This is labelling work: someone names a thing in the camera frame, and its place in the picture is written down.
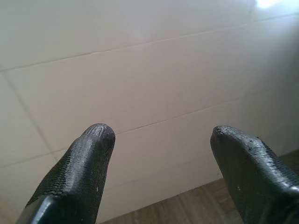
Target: wooden floor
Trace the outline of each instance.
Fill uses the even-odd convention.
[[[281,159],[299,175],[299,150]],[[243,224],[243,221],[221,179],[104,224]]]

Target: black rubber coating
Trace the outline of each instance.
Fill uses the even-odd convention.
[[[299,177],[259,138],[218,126],[211,148],[246,224],[299,224]]]
[[[39,198],[51,196],[47,200],[59,206],[71,205],[68,214],[76,217],[73,223],[95,223],[114,142],[109,126],[90,126],[43,178],[25,210]]]

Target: white tile wall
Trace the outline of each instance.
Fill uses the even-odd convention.
[[[0,213],[92,123],[117,133],[99,222],[220,178],[216,125],[299,148],[299,8],[281,1],[2,1]]]

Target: wall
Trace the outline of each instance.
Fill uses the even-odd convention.
[[[228,124],[299,147],[299,3],[1,0],[0,201],[13,220],[92,123],[116,145],[98,222],[221,178]]]

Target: white wall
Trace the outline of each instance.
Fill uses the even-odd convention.
[[[1,207],[17,217],[92,123],[117,133],[99,222],[220,178],[216,125],[299,148],[298,13],[295,0],[0,0]]]

